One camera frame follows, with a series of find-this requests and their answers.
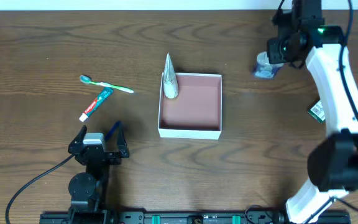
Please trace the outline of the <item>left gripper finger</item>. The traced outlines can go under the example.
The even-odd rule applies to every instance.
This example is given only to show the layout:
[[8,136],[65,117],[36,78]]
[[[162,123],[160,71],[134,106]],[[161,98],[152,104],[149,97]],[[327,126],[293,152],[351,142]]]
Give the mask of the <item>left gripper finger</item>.
[[70,143],[70,146],[82,145],[86,133],[87,133],[87,127],[86,127],[86,125],[83,125],[82,128],[80,129],[79,133],[75,136],[75,138]]
[[118,134],[117,134],[117,147],[119,151],[127,151],[127,143],[124,136],[123,125],[120,121],[117,122],[118,125]]

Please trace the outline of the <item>blue disposable razor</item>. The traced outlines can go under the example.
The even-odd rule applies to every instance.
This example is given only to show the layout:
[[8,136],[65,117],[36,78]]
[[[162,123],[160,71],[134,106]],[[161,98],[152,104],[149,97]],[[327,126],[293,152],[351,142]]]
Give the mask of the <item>blue disposable razor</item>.
[[104,140],[107,142],[110,140],[110,138],[113,136],[115,131],[120,127],[121,122],[117,121],[114,123],[113,127],[108,131],[108,133],[104,136]]

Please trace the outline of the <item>blue clear bottle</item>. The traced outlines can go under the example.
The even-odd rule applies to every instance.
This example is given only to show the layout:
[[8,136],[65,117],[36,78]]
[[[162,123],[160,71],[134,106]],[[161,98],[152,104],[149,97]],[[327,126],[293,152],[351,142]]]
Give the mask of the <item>blue clear bottle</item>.
[[257,56],[253,74],[257,78],[272,79],[284,66],[283,63],[270,64],[267,52],[261,52]]

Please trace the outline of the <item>Colgate toothpaste tube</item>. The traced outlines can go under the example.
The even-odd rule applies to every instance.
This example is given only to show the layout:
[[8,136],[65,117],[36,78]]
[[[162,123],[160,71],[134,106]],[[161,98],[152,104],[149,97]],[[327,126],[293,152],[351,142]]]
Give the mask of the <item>Colgate toothpaste tube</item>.
[[84,110],[79,117],[81,122],[88,119],[93,112],[114,92],[112,88],[105,87],[100,94],[92,101],[92,103]]

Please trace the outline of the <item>green toothbrush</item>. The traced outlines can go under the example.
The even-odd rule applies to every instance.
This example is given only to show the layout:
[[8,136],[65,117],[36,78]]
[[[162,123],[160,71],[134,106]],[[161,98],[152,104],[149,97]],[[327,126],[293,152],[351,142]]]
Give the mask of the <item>green toothbrush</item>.
[[123,87],[123,86],[112,85],[112,84],[106,83],[106,82],[94,82],[94,81],[92,81],[92,79],[89,76],[86,76],[86,75],[80,75],[80,82],[82,82],[86,85],[97,85],[97,86],[103,86],[106,88],[112,88],[115,90],[123,91],[126,93],[134,93],[134,90],[132,90],[130,88]]

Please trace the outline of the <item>green white soap packet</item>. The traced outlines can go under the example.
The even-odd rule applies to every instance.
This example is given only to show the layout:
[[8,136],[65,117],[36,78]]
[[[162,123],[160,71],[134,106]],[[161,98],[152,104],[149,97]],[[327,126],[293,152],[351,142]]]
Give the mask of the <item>green white soap packet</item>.
[[325,113],[320,100],[318,100],[311,106],[311,108],[308,110],[308,114],[311,115],[319,123],[325,122]]

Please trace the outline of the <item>white cream tube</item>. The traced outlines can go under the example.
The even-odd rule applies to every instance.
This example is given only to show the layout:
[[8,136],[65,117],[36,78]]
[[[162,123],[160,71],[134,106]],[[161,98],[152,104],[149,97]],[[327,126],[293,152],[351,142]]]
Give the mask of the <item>white cream tube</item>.
[[164,71],[163,71],[163,92],[168,99],[174,99],[178,96],[178,82],[177,76],[170,58],[170,54],[167,54]]

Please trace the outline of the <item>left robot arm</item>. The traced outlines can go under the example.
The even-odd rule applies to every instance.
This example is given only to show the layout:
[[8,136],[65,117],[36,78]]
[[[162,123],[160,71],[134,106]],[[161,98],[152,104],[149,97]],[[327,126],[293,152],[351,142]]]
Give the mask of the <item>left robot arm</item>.
[[107,134],[88,133],[83,126],[68,153],[86,167],[69,185],[69,223],[118,223],[118,214],[106,205],[110,167],[130,156],[120,121]]

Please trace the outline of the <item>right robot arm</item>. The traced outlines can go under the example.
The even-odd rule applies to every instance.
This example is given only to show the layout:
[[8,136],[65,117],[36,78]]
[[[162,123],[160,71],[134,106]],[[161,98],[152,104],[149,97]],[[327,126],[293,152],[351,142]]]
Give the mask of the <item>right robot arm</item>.
[[293,0],[277,9],[278,35],[267,42],[271,64],[306,67],[318,89],[326,139],[307,161],[308,179],[275,214],[275,223],[347,223],[330,206],[358,190],[358,89],[349,65],[349,29],[328,26],[320,1]]

